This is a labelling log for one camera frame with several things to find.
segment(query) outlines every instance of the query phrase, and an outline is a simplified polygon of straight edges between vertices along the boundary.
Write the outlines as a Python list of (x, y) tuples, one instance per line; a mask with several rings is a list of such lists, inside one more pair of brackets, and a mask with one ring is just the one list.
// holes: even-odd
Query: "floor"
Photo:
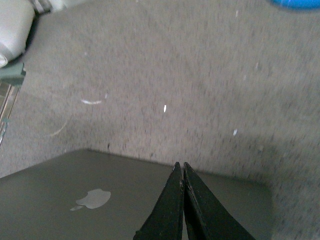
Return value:
[(267, 184), (272, 239), (319, 239), (318, 22), (266, 0), (96, 0), (45, 15), (0, 177), (83, 148), (186, 161)]

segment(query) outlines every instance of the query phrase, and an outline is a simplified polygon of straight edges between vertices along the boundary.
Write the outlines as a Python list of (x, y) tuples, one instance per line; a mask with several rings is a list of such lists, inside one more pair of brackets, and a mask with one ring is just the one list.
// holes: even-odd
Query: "plastic part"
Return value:
[(187, 162), (183, 171), (184, 215), (189, 240), (255, 240), (228, 213)]
[(182, 239), (184, 188), (180, 164), (176, 162), (152, 213), (133, 240)]
[(1, 0), (0, 55), (6, 58), (6, 62), (25, 51), (34, 16), (34, 8), (28, 0)]
[(320, 8), (320, 0), (273, 0), (282, 7), (292, 9), (316, 9)]

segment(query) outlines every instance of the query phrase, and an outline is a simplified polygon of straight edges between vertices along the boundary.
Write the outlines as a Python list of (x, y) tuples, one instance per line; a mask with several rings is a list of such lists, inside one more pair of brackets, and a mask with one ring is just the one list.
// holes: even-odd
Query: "white speck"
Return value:
[(83, 102), (84, 104), (89, 104), (89, 105), (95, 105), (95, 104), (100, 104), (102, 103), (102, 101), (87, 101), (82, 99), (81, 102)]

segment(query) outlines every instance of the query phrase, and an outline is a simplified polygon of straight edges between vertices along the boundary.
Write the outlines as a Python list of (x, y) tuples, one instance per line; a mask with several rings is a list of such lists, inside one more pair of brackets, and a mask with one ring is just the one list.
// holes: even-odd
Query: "laptop lid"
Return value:
[[(80, 150), (0, 179), (2, 240), (131, 240), (172, 166)], [(272, 201), (262, 185), (199, 176), (257, 240), (270, 239)], [(188, 239), (186, 227), (182, 239)]]

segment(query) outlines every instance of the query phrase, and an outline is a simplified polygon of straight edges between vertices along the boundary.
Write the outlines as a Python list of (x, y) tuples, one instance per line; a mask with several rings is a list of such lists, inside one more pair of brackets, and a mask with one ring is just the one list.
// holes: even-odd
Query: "white object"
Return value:
[(52, 11), (61, 11), (63, 9), (69, 9), (76, 5), (83, 4), (92, 0), (49, 0), (52, 6)]
[(28, 0), (0, 0), (0, 68), (25, 52), (34, 16)]
[[(103, 191), (100, 188), (88, 191), (88, 195), (75, 201), (80, 206), (86, 206), (88, 209), (96, 209), (104, 205), (111, 197), (111, 192)], [(80, 209), (80, 206), (71, 208), (71, 211)]]

